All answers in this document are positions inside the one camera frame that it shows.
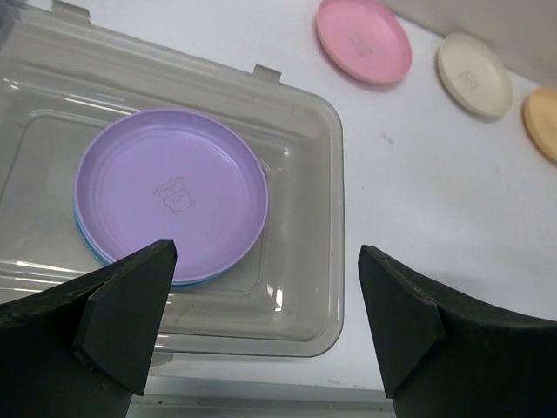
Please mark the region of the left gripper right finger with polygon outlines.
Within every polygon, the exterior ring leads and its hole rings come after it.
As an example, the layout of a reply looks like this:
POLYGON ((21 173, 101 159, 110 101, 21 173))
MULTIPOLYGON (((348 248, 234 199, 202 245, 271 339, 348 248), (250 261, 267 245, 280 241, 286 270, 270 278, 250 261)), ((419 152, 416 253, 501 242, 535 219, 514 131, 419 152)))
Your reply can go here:
POLYGON ((359 281, 398 417, 553 417, 556 324, 477 300, 362 246, 359 281))

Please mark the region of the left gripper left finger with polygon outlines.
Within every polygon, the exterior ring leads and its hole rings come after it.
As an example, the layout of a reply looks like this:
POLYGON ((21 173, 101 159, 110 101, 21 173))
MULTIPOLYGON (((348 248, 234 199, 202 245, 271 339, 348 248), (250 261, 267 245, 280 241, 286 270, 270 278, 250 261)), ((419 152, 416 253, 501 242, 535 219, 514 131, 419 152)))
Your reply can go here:
POLYGON ((144 395, 177 262, 159 240, 1 305, 3 417, 124 417, 144 395))

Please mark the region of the blue plastic plate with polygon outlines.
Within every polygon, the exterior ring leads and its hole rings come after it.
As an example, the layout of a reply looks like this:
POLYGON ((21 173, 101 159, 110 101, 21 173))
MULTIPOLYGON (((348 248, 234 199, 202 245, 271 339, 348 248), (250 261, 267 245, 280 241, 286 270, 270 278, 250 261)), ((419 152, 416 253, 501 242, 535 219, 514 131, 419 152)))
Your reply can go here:
MULTIPOLYGON (((72 207, 77 229, 83 242, 95 258, 105 266, 136 252, 141 246, 150 245, 152 242, 160 240, 157 236, 149 233, 144 237, 141 233, 132 232, 129 238, 122 239, 112 236, 101 220, 93 219, 91 212, 92 205, 86 206, 86 214, 82 214, 77 190, 74 190, 73 193, 72 207)), ((177 259, 171 286, 173 288, 189 287, 207 280, 213 280, 228 272, 234 266, 235 264, 230 264, 224 269, 215 270, 213 274, 186 279, 183 266, 179 263, 179 259, 177 259)))

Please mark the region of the purple plate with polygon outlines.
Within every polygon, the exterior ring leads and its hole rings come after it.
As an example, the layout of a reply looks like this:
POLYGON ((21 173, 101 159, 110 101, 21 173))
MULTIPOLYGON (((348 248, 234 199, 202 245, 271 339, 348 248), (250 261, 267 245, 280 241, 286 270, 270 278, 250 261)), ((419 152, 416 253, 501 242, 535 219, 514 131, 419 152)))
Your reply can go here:
POLYGON ((179 109, 141 111, 104 128, 77 169, 82 214, 112 236, 173 241, 186 279, 237 264, 263 231, 265 172, 227 126, 179 109))

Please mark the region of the pink plastic plate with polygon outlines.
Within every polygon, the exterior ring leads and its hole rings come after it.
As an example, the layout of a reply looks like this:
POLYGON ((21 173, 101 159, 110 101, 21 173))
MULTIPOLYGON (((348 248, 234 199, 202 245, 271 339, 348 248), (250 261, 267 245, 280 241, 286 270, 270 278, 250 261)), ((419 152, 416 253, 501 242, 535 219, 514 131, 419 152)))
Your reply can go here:
POLYGON ((410 71, 413 52, 408 35, 380 1, 323 1, 315 25, 327 56, 361 82, 398 83, 410 71))

